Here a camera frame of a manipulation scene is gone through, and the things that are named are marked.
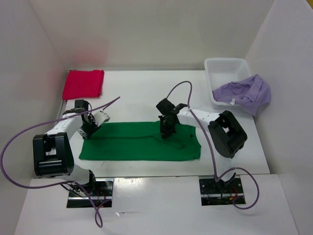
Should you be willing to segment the green t shirt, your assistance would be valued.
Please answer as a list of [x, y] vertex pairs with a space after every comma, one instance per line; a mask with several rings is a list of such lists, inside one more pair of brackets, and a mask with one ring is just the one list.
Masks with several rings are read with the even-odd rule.
[[163, 139], [160, 122], [104, 123], [84, 140], [80, 160], [87, 161], [192, 161], [201, 157], [195, 127], [176, 125], [176, 132]]

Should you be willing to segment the red t shirt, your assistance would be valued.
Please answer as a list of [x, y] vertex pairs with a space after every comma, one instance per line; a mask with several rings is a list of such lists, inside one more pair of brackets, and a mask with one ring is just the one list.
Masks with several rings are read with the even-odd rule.
[[62, 93], [62, 100], [98, 98], [102, 93], [104, 75], [103, 70], [70, 70]]

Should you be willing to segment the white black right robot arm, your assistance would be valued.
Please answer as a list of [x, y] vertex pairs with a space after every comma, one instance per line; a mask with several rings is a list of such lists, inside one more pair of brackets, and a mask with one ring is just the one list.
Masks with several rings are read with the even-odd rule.
[[247, 134], [230, 111], [210, 113], [180, 103], [175, 106], [167, 98], [161, 100], [156, 108], [161, 113], [160, 135], [166, 139], [176, 133], [177, 125], [189, 125], [203, 131], [210, 148], [224, 158], [233, 159], [243, 148]]

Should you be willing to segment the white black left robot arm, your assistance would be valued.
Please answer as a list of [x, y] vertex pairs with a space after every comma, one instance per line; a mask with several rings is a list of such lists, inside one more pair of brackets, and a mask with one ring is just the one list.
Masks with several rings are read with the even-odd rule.
[[80, 190], [88, 196], [96, 193], [98, 184], [91, 170], [75, 165], [70, 139], [76, 132], [83, 139], [90, 139], [101, 128], [100, 121], [91, 114], [90, 107], [85, 100], [75, 101], [74, 108], [63, 113], [64, 120], [45, 134], [33, 138], [35, 174], [78, 182]]

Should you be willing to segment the white plastic basket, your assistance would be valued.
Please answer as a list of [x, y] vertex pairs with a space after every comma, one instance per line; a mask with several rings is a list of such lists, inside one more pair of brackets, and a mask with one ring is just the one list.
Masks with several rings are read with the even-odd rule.
[[241, 58], [207, 58], [204, 61], [209, 97], [214, 109], [241, 109], [239, 105], [218, 102], [213, 91], [232, 81], [241, 81], [252, 76], [248, 63]]

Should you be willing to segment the lavender t shirt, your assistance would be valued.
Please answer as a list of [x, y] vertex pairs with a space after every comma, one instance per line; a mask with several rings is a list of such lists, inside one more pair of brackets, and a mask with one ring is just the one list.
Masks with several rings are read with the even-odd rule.
[[259, 107], [271, 101], [269, 85], [257, 74], [220, 86], [213, 91], [213, 97], [217, 102], [238, 105], [253, 116], [257, 116]]

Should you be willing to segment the aluminium table edge rail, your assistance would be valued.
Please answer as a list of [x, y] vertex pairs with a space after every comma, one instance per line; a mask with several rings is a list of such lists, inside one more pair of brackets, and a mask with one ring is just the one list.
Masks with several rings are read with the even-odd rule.
[[63, 111], [65, 110], [65, 106], [66, 106], [66, 101], [63, 100], [63, 90], [64, 90], [64, 87], [65, 87], [65, 84], [66, 84], [66, 80], [67, 80], [67, 77], [68, 77], [68, 74], [71, 70], [67, 70], [66, 71], [66, 74], [65, 74], [65, 79], [64, 79], [64, 82], [63, 82], [63, 86], [62, 86], [62, 91], [61, 91], [61, 101], [60, 101], [60, 105], [59, 105], [59, 109], [58, 109], [58, 112], [57, 112], [57, 119], [61, 118], [62, 117], [62, 113]]

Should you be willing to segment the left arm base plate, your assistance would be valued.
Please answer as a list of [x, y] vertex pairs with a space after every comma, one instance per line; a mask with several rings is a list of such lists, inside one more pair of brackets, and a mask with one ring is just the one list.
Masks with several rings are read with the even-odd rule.
[[[113, 195], [113, 178], [95, 178], [92, 187], [83, 185], [97, 208], [111, 208]], [[67, 208], [92, 208], [88, 196], [77, 185], [68, 188]]]

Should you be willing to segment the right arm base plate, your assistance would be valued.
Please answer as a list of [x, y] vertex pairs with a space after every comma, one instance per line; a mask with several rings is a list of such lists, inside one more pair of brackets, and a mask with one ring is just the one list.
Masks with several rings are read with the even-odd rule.
[[244, 190], [240, 178], [234, 178], [230, 182], [222, 180], [215, 182], [214, 178], [199, 178], [201, 205], [243, 205], [246, 203]]

